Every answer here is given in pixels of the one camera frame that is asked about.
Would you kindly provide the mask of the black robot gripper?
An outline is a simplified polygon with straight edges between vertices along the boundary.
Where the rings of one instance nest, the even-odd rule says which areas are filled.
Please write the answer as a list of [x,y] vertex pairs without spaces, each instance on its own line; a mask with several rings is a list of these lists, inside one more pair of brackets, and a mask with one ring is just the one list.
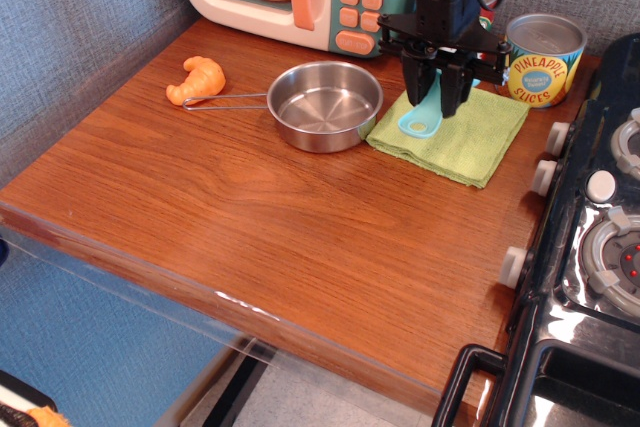
[[441,111],[453,117],[474,79],[503,84],[511,47],[480,22],[501,0],[414,0],[409,13],[383,14],[380,51],[401,57],[408,100],[419,105],[441,70]]

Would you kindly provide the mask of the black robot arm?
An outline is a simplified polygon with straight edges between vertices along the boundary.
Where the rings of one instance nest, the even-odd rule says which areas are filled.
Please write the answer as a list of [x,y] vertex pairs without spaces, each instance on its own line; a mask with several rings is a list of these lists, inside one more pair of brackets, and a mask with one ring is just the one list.
[[435,82],[441,113],[454,116],[475,79],[502,85],[511,45],[485,29],[484,0],[415,0],[411,13],[383,14],[380,50],[400,58],[408,100],[418,105]]

